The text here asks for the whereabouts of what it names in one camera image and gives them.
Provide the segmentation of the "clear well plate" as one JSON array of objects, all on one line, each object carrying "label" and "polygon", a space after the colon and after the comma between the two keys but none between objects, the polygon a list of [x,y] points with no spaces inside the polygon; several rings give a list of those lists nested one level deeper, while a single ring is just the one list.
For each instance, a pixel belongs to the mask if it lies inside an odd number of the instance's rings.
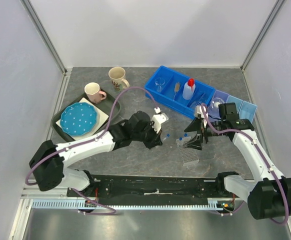
[{"label": "clear well plate", "polygon": [[[183,141],[183,144],[186,143],[187,141],[189,141],[190,139],[191,139],[191,137],[189,136],[188,140]],[[197,163],[199,163],[200,160],[199,160],[198,154],[197,154],[195,149],[184,148],[183,145],[177,146],[177,147],[180,151],[180,155],[181,155],[181,159],[183,161],[184,167],[196,165]]]}]

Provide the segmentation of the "glass flask white stopper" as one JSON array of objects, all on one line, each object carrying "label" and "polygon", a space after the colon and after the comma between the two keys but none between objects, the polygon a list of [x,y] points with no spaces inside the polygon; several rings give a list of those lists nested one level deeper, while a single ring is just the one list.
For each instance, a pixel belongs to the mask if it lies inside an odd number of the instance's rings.
[{"label": "glass flask white stopper", "polygon": [[209,106],[209,112],[210,114],[218,114],[219,113],[219,105],[224,104],[225,101],[222,98],[214,97],[211,100],[210,106]]}]

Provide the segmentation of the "blue safety glasses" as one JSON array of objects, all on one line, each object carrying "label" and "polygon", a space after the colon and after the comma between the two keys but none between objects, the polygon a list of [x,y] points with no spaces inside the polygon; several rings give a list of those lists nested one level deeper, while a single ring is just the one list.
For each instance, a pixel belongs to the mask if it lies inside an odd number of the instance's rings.
[{"label": "blue safety glasses", "polygon": [[202,103],[208,105],[209,102],[210,102],[209,95],[205,92],[199,92],[190,99],[188,107],[190,109],[194,109],[196,106],[201,105]]}]

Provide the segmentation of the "white red wash bottle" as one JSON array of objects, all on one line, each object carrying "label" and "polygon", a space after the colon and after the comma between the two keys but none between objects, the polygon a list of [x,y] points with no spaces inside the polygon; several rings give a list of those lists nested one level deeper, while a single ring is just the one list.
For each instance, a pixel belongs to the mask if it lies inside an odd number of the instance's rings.
[{"label": "white red wash bottle", "polygon": [[190,100],[195,92],[195,89],[195,80],[193,78],[190,78],[183,87],[182,97],[185,100]]}]

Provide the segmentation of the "tan bristle tube brush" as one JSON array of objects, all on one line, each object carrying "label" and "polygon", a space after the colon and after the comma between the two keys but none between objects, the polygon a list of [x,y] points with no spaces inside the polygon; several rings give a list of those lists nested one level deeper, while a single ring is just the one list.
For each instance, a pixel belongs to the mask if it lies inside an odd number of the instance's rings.
[{"label": "tan bristle tube brush", "polygon": [[173,96],[173,100],[176,100],[176,96],[178,94],[178,92],[180,91],[180,87],[181,87],[181,83],[177,82],[174,86],[174,96]]}]

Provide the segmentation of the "clear glass beaker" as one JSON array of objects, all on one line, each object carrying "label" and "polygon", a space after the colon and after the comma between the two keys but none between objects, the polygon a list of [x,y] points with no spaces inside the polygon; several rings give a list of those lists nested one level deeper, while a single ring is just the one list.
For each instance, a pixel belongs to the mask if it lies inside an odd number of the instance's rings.
[{"label": "clear glass beaker", "polygon": [[166,83],[165,79],[162,78],[162,77],[158,77],[158,78],[155,79],[154,82],[155,82],[156,91],[158,93],[161,93],[163,88],[164,88],[164,86],[165,86],[165,83]]}]

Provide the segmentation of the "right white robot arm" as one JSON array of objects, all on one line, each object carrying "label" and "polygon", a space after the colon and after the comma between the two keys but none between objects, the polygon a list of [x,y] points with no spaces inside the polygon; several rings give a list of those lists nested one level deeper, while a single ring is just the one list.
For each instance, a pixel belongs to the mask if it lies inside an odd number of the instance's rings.
[{"label": "right white robot arm", "polygon": [[220,120],[210,122],[206,104],[195,107],[194,119],[184,131],[196,135],[184,146],[201,150],[210,137],[227,136],[242,154],[254,181],[247,181],[234,171],[222,172],[215,179],[215,193],[239,197],[256,220],[270,219],[277,225],[286,225],[291,216],[291,177],[285,177],[271,161],[252,123],[240,118],[234,103],[220,104],[218,110]]}]

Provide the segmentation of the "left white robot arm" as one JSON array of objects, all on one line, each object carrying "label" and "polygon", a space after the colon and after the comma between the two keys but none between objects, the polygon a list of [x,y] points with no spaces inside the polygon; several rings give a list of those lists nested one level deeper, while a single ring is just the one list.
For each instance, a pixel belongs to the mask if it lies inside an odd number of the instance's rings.
[{"label": "left white robot arm", "polygon": [[69,166],[94,155],[127,147],[133,141],[142,142],[148,149],[160,146],[162,125],[168,119],[165,113],[150,117],[138,111],[129,119],[109,125],[91,137],[60,144],[46,140],[29,162],[34,185],[42,192],[56,187],[74,188],[89,197],[96,189],[91,174],[87,170],[70,169]]}]

